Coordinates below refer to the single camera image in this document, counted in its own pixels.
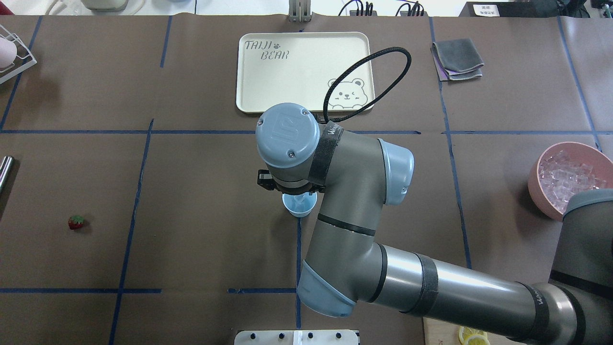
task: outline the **pink cup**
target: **pink cup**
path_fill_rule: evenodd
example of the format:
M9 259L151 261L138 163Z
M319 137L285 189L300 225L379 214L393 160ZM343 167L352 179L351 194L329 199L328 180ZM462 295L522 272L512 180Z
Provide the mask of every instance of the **pink cup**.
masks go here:
M542 159L547 159L553 153L559 151L566 151L572 161L578 163L585 163L594 167L592 174L597 178L605 180L606 188L613 188L613 162L603 155L600 151L594 149L592 146L581 144L580 142L560 142L553 146L550 146L543 154L538 158L536 163L530 170L528 177L528 191L532 200L536 206L547 216L558 222L562 221L563 214L558 211L554 205L547 199L543 186L541 186L541 179L538 176L538 167L541 164Z

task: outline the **folded towel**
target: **folded towel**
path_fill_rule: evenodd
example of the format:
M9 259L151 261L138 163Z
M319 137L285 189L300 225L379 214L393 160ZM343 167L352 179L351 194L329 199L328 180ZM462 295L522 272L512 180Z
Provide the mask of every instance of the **folded towel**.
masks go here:
M440 81L483 76L483 60L470 38L433 42L432 56Z

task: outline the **dish rack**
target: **dish rack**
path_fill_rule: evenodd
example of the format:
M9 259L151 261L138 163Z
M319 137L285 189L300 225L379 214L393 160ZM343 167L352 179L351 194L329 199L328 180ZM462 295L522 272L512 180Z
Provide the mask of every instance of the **dish rack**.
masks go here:
M17 74L25 71L26 69L34 66L36 64L36 59L30 49L23 43L23 41L14 33L11 33L9 30L2 25L0 25L0 36L2 38L7 39L8 41L14 42L17 45L17 58L10 64L8 67L2 69L0 71L0 84L5 81L15 77ZM17 66L16 61L19 62L21 60L21 65Z

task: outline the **strawberry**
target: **strawberry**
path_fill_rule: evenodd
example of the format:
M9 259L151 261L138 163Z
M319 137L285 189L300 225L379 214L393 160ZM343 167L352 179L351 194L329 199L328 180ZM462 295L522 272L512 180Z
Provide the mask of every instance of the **strawberry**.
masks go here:
M68 218L68 227L71 230L82 228L84 220L85 219L83 219L83 217L80 215L73 215L72 217Z

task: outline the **blue joint cap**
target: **blue joint cap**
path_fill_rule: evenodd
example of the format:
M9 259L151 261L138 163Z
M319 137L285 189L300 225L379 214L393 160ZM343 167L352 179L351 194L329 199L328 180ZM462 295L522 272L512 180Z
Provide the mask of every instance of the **blue joint cap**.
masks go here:
M312 310L331 317L347 317L356 302L346 297L313 271L306 261L302 262L302 273L298 283L300 301Z
M415 159L408 149L379 139L385 161L386 199L388 205L399 205L411 184Z
M315 152L319 125L310 111L281 103L265 111L256 126L257 151L269 166L293 168Z

